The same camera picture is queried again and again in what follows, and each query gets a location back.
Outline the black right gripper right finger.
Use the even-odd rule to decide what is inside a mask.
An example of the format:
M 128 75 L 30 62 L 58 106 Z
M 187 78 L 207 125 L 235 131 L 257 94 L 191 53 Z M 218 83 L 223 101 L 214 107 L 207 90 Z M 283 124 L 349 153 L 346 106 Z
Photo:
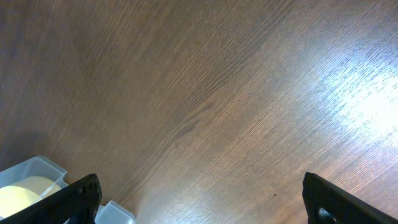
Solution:
M 314 173 L 305 174 L 302 197 L 308 224 L 397 224 L 397 219 Z

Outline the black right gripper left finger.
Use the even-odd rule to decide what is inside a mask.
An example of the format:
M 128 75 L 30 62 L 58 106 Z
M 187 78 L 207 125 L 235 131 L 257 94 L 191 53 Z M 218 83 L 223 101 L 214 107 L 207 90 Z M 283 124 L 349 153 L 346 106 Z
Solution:
M 1 224 L 95 224 L 101 198 L 98 176 L 89 174 L 1 220 Z

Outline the beige plate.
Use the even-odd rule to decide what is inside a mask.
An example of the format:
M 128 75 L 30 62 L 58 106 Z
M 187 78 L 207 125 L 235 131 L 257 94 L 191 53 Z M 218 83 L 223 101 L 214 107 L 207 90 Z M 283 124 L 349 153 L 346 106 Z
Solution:
M 1 219 L 10 217 L 62 188 L 52 180 L 32 176 L 1 187 Z

